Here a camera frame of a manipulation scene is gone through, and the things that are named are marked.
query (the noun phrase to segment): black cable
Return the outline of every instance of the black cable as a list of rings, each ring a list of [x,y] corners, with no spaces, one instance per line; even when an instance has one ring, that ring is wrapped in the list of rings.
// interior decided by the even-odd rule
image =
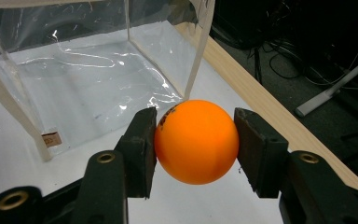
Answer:
[[[247,60],[251,59],[253,56],[255,55],[255,51],[250,49],[249,53],[248,53],[248,57],[246,58]]]
[[[271,47],[271,49],[266,50],[266,48],[264,47],[264,45],[261,46],[261,48],[263,49],[263,51],[264,51],[265,53],[271,53],[272,51],[275,51],[275,48],[273,48],[272,46],[270,46],[270,47]]]
[[[261,74],[261,65],[260,65],[260,52],[259,48],[254,48],[255,52],[255,79],[263,85],[262,74]]]
[[[278,75],[279,77],[282,77],[282,78],[285,78],[285,79],[293,79],[293,78],[297,78],[297,77],[300,77],[300,75],[295,75],[294,77],[286,77],[282,74],[280,74],[277,70],[274,69],[274,67],[272,66],[272,61],[279,55],[282,55],[282,53],[277,53],[275,54],[274,56],[272,56],[270,59],[269,59],[269,67],[271,68],[271,70],[276,74]]]
[[[278,53],[280,53],[282,50],[286,53],[289,53],[290,55],[292,55],[293,57],[297,58],[299,61],[302,62],[302,59],[300,58],[300,56],[298,56],[297,53],[295,53],[296,51],[296,46],[294,45],[290,45],[290,43],[285,42],[283,40],[281,40],[279,43],[275,43],[274,41],[270,41],[268,42],[269,46],[271,48],[273,48],[275,51],[277,51]]]

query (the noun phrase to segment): clear plastic box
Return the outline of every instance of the clear plastic box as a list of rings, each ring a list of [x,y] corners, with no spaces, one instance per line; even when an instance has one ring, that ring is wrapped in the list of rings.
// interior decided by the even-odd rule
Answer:
[[[214,0],[0,0],[0,102],[44,160],[188,98]]]

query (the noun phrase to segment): orange ball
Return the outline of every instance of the orange ball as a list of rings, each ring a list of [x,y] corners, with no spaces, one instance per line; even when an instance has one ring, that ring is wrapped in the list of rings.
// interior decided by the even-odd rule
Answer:
[[[208,101],[189,100],[172,107],[156,128],[155,150],[161,166],[187,184],[208,184],[222,177],[238,149],[232,118]]]

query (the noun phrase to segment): plastic wrap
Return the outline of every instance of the plastic wrap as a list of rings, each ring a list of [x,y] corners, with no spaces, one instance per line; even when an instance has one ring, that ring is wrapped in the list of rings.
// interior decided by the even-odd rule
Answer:
[[[7,3],[0,80],[40,134],[61,138],[55,156],[185,100],[214,1]]]

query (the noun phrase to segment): small label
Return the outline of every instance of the small label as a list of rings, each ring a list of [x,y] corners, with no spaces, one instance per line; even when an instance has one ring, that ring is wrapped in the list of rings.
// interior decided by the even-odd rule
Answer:
[[[55,147],[62,143],[60,135],[58,132],[55,133],[45,133],[42,134],[43,140],[45,140],[45,144],[47,147]]]

